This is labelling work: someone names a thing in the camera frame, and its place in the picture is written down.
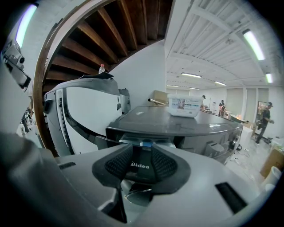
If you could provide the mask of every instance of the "midea logo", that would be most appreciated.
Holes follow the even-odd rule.
[[[142,164],[137,164],[137,163],[134,163],[134,162],[131,163],[131,166],[136,166],[136,167],[140,167],[140,168],[149,168],[148,165],[144,166]]]

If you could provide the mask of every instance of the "container label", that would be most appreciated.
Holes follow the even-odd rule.
[[[192,114],[192,111],[199,110],[200,106],[199,101],[173,98],[171,108],[177,110],[177,112]]]

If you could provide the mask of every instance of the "glossy dark surface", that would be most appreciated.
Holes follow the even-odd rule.
[[[200,111],[195,118],[170,115],[168,107],[139,106],[110,123],[108,129],[167,136],[197,136],[222,133],[242,125],[215,114]]]

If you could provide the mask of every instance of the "staircase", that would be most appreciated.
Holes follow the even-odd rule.
[[[44,73],[44,63],[54,37],[51,31],[51,41],[45,41],[35,71],[33,104],[43,144],[54,156],[57,152],[43,116],[44,95],[62,82],[78,79],[84,74],[97,75],[101,64],[106,72],[110,72],[141,49],[164,39],[172,1],[114,0],[97,7],[68,32]]]

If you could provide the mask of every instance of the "plastic bottle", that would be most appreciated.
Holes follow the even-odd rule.
[[[99,68],[99,74],[105,71],[105,67],[104,64],[101,64],[100,68]]]

